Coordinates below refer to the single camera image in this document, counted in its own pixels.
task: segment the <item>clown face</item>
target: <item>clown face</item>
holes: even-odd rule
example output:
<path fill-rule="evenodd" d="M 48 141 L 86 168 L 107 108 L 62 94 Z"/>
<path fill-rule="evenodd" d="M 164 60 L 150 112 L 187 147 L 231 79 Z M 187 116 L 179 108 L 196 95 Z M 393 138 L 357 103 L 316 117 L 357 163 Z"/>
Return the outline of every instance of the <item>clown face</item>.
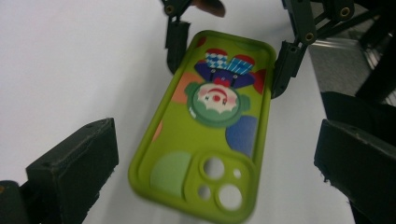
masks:
<path fill-rule="evenodd" d="M 185 92 L 191 116 L 211 127 L 232 125 L 249 109 L 246 95 L 217 83 L 191 83 Z"/>
<path fill-rule="evenodd" d="M 237 95 L 229 88 L 214 83 L 208 83 L 198 90 L 198 101 L 202 102 L 206 109 L 213 109 L 219 114 L 224 111 L 232 111 L 236 107 Z"/>

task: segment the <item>clown illustration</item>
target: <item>clown illustration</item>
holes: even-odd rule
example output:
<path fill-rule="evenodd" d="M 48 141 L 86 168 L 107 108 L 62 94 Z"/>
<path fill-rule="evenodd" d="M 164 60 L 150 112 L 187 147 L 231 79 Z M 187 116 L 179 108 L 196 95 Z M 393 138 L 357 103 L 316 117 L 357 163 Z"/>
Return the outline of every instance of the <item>clown illustration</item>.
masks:
<path fill-rule="evenodd" d="M 206 82 L 192 82 L 185 89 L 191 116 L 211 127 L 233 125 L 241 118 L 242 112 L 250 108 L 249 98 L 236 89 L 255 82 L 249 73 L 254 60 L 241 54 L 234 56 L 229 63 L 227 58 L 227 52 L 222 49 L 208 49 L 205 60 L 194 66 Z"/>

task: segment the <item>phone case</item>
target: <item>phone case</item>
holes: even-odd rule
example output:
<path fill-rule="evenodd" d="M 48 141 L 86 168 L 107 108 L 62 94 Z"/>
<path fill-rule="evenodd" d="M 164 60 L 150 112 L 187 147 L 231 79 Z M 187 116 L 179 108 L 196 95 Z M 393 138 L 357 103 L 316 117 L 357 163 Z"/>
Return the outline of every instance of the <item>phone case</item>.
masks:
<path fill-rule="evenodd" d="M 275 59 L 260 41 L 197 34 L 133 157 L 134 191 L 213 222 L 245 220 L 258 191 Z"/>

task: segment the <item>red nose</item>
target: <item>red nose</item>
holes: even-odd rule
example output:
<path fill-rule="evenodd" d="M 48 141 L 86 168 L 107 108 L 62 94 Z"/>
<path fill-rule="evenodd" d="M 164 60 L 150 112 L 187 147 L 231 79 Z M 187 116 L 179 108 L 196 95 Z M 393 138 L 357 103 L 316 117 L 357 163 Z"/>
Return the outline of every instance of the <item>red nose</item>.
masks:
<path fill-rule="evenodd" d="M 214 101 L 214 102 L 220 101 L 220 97 L 217 96 L 217 95 L 214 95 L 214 96 L 213 96 L 213 101 Z"/>

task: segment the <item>camera cutout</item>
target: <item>camera cutout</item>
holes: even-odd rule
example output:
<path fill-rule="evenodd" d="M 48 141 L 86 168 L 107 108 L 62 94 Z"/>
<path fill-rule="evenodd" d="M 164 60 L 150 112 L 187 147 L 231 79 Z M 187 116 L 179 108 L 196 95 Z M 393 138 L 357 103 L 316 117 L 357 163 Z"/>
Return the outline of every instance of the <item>camera cutout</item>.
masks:
<path fill-rule="evenodd" d="M 242 204 L 242 194 L 235 185 L 227 184 L 219 191 L 219 200 L 227 210 L 237 210 Z"/>
<path fill-rule="evenodd" d="M 206 185 L 201 186 L 198 188 L 198 195 L 202 200 L 209 200 L 211 195 L 210 188 Z"/>
<path fill-rule="evenodd" d="M 237 178 L 237 179 L 241 178 L 241 176 L 242 176 L 241 171 L 239 169 L 234 169 L 233 176 L 235 176 L 235 178 Z"/>
<path fill-rule="evenodd" d="M 220 179 L 224 175 L 224 164 L 221 159 L 212 157 L 204 164 L 205 173 L 212 179 Z"/>

